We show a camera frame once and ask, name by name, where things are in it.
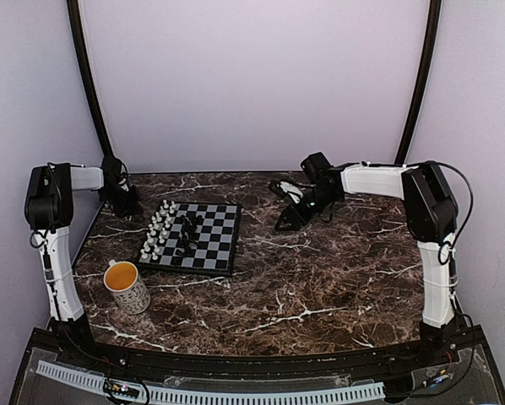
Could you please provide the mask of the black grey chess board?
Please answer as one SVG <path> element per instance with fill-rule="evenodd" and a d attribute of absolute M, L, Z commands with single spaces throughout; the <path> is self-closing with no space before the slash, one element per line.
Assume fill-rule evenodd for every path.
<path fill-rule="evenodd" d="M 242 206 L 163 200 L 152 215 L 135 264 L 148 270 L 230 277 Z"/>

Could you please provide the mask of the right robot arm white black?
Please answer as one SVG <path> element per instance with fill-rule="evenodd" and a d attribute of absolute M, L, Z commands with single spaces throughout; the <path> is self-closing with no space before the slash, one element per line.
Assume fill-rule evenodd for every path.
<path fill-rule="evenodd" d="M 321 152 L 301 162 L 308 184 L 290 179 L 271 181 L 269 190 L 291 202 L 275 229 L 300 230 L 315 215 L 331 209 L 350 194 L 394 197 L 405 208 L 406 224 L 417 242 L 423 271 L 423 324 L 443 329 L 454 318 L 457 275 L 455 244 L 462 230 L 459 207 L 443 174 L 446 165 L 428 160 L 414 164 L 382 165 L 363 161 L 333 166 Z"/>

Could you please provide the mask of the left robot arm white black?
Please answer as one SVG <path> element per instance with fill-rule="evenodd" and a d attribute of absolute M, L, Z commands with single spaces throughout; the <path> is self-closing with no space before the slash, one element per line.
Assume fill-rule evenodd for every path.
<path fill-rule="evenodd" d="M 118 218 L 140 215 L 143 209 L 126 165 L 116 157 L 105 157 L 100 167 L 48 162 L 31 171 L 24 216 L 30 246 L 41 255 L 51 319 L 67 332 L 87 334 L 89 322 L 73 281 L 69 250 L 76 191 L 97 192 Z"/>

